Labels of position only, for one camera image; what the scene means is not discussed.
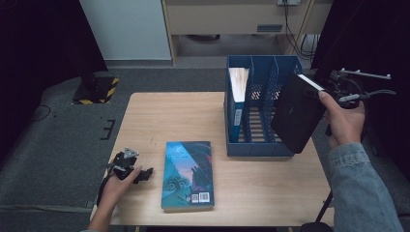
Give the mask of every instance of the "denim jacket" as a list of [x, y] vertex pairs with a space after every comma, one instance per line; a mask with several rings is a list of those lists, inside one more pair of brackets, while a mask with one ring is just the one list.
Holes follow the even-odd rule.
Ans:
[[360, 143], [329, 154], [335, 231], [403, 231], [386, 186]]

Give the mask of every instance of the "wooden table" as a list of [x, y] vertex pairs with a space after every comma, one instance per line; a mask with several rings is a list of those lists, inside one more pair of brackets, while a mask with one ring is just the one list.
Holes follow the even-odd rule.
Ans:
[[[154, 167], [148, 182], [133, 185], [111, 224], [186, 226], [298, 226], [313, 222], [330, 188], [310, 140], [294, 158], [226, 155], [224, 93], [136, 93], [131, 96], [111, 158], [130, 147], [136, 165]], [[206, 212], [165, 213], [161, 188], [165, 143], [210, 140], [215, 201]], [[333, 209], [322, 221], [333, 225]]]

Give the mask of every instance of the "book spine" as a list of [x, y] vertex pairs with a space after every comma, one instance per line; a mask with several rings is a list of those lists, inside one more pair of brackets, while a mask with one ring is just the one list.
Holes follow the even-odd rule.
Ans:
[[230, 142], [237, 143], [241, 132], [244, 103], [235, 102], [231, 98], [230, 104], [229, 140]]

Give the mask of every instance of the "hand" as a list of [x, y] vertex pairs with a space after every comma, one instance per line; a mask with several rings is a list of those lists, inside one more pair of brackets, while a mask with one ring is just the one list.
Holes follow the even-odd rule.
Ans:
[[332, 136], [329, 144], [332, 148], [351, 142], [361, 142], [361, 134], [365, 123], [365, 106], [360, 101], [353, 109], [341, 108], [328, 93], [320, 91], [319, 99], [328, 109], [326, 120], [331, 125]]
[[87, 227], [89, 230], [100, 232], [108, 231], [109, 222], [111, 221], [112, 212], [114, 211], [115, 206], [121, 198], [123, 198], [140, 171], [141, 167], [136, 167], [130, 175], [122, 181], [118, 179], [115, 174], [108, 179], [102, 191], [100, 205]]
[[104, 204], [115, 207], [121, 198], [123, 198], [123, 195], [128, 188], [132, 185], [133, 180], [139, 175], [140, 171], [141, 167], [136, 167], [130, 175], [122, 181], [118, 179], [117, 175], [112, 175], [103, 188], [100, 205]]

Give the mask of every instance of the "teal book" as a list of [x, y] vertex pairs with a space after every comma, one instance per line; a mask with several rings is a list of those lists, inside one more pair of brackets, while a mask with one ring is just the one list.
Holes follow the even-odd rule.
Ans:
[[215, 205], [210, 141], [168, 141], [161, 207], [192, 210]]

